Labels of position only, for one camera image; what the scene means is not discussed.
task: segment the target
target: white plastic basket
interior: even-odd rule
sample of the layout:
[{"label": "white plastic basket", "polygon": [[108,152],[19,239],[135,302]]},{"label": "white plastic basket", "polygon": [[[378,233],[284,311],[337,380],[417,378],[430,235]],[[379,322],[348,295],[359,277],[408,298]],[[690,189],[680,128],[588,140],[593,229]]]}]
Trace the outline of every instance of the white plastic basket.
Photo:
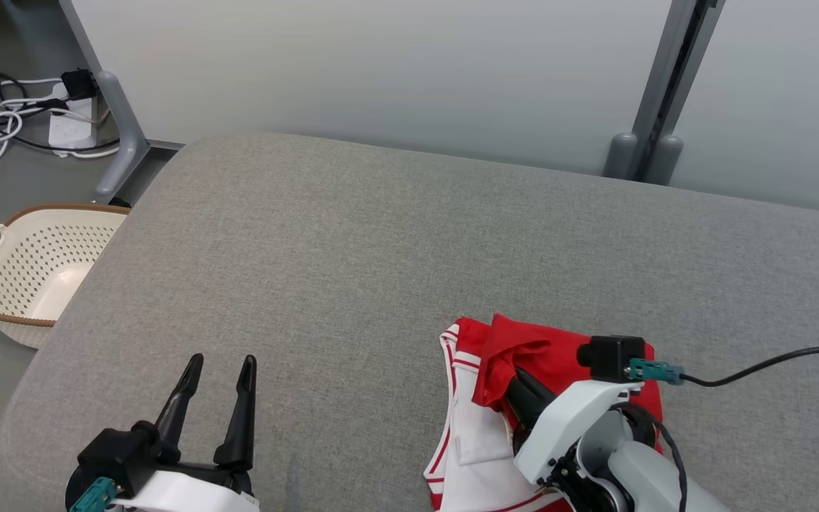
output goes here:
[{"label": "white plastic basket", "polygon": [[43,204],[0,224],[0,331],[42,347],[128,211]]}]

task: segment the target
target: gray cushion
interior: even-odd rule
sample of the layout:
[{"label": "gray cushion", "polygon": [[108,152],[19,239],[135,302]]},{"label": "gray cushion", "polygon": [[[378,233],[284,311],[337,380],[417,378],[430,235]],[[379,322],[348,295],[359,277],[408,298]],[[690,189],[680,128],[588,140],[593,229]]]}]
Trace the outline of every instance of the gray cushion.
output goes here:
[{"label": "gray cushion", "polygon": [[[455,318],[639,334],[714,378],[819,344],[819,213],[309,137],[188,146],[134,207],[0,428],[13,510],[62,506],[105,427],[155,419],[205,354],[182,435],[208,462],[257,357],[262,510],[430,510],[438,334]],[[692,477],[734,510],[819,510],[819,356],[663,387]]]}]

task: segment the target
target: teal connector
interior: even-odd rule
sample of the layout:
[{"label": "teal connector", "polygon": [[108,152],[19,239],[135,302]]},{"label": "teal connector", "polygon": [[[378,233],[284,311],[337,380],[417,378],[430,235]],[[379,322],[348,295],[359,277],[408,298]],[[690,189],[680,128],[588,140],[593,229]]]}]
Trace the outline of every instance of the teal connector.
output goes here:
[{"label": "teal connector", "polygon": [[682,373],[685,369],[680,366],[669,366],[662,361],[647,361],[646,359],[631,359],[628,377],[635,381],[664,381],[670,385],[682,385]]},{"label": "teal connector", "polygon": [[85,490],[68,512],[104,512],[117,494],[116,484],[101,476]]}]

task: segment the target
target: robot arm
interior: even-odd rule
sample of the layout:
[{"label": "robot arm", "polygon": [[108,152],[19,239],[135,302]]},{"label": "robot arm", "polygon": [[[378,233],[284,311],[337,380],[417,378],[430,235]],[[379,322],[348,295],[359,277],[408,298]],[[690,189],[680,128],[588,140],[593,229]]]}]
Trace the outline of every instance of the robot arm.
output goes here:
[{"label": "robot arm", "polygon": [[179,435],[198,389],[204,357],[192,356],[156,424],[107,428],[78,455],[65,490],[68,512],[259,512],[248,470],[253,464],[257,363],[247,356],[236,405],[213,464],[179,462]]},{"label": "robot arm", "polygon": [[[576,512],[678,512],[678,470],[653,449],[653,423],[621,406],[643,386],[629,367],[643,359],[643,339],[594,337],[581,348],[578,361],[594,379],[556,398],[518,369],[507,394],[520,422],[514,464],[530,483],[564,493]],[[687,490],[686,511],[728,512],[691,479]]]}]

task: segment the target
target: electric cord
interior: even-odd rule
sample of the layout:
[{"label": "electric cord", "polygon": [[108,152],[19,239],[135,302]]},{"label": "electric cord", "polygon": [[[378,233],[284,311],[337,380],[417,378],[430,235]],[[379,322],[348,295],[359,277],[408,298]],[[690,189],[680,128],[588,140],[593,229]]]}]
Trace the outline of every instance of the electric cord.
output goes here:
[{"label": "electric cord", "polygon": [[760,370],[769,368],[774,364],[783,363],[796,357],[813,356],[813,354],[816,353],[819,353],[819,347],[803,348],[790,353],[784,353],[782,356],[773,357],[771,359],[767,359],[763,363],[754,364],[754,366],[751,366],[750,368],[741,370],[741,372],[738,373],[733,373],[732,375],[719,379],[718,381],[705,381],[693,375],[687,375],[687,373],[681,373],[680,378],[682,378],[683,381],[695,383],[695,385],[701,385],[703,387],[719,387],[721,385],[728,385],[728,383],[733,383],[738,379],[747,377],[748,375],[751,375],[751,373],[757,373]]},{"label": "electric cord", "polygon": [[[2,112],[10,112],[15,114],[16,116],[0,116],[0,144],[2,144],[2,148],[0,148],[0,158],[4,153],[4,149],[7,146],[7,142],[9,140],[13,140],[14,142],[20,142],[25,144],[26,146],[32,146],[32,148],[36,149],[43,149],[49,151],[58,151],[61,152],[62,156],[64,155],[73,155],[77,156],[81,159],[93,159],[99,158],[100,156],[108,156],[117,152],[118,149],[110,149],[108,151],[104,151],[102,153],[81,153],[81,151],[93,151],[98,149],[106,149],[110,148],[111,146],[116,145],[119,142],[118,139],[110,140],[110,142],[105,142],[104,144],[97,144],[95,146],[89,146],[89,148],[59,148],[59,146],[49,146],[46,144],[40,144],[36,142],[32,142],[31,140],[22,139],[22,137],[17,136],[17,132],[20,130],[20,127],[23,126],[23,122],[17,121],[18,119],[27,120],[29,117],[35,116],[36,114],[40,114],[42,112],[54,112],[58,114],[64,114],[66,117],[71,117],[71,119],[77,119],[80,121],[88,122],[88,123],[102,123],[104,122],[107,117],[109,116],[110,112],[109,109],[105,110],[102,116],[99,119],[90,119],[90,117],[81,116],[81,114],[77,114],[72,112],[71,110],[67,110],[65,107],[65,101],[71,101],[71,97],[65,98],[52,98],[52,97],[30,97],[25,84],[42,84],[42,83],[51,83],[51,82],[60,82],[62,78],[43,78],[39,80],[16,80],[10,75],[6,75],[3,72],[0,72],[0,113]],[[4,97],[3,89],[6,85],[12,85],[12,87],[17,87],[20,91],[20,96],[17,98],[6,98]]]},{"label": "electric cord", "polygon": [[669,433],[669,429],[665,428],[663,422],[659,421],[650,411],[647,411],[643,406],[634,404],[634,402],[618,402],[618,404],[609,407],[611,411],[615,409],[631,409],[643,412],[653,423],[653,426],[656,427],[656,430],[663,436],[665,443],[668,444],[670,450],[672,450],[672,460],[675,461],[675,467],[678,469],[678,488],[680,492],[682,492],[682,498],[680,498],[678,503],[678,512],[685,512],[688,506],[688,472],[685,470],[685,461],[682,460],[682,454],[678,451],[678,445],[675,444],[675,440],[672,438],[672,434]]}]

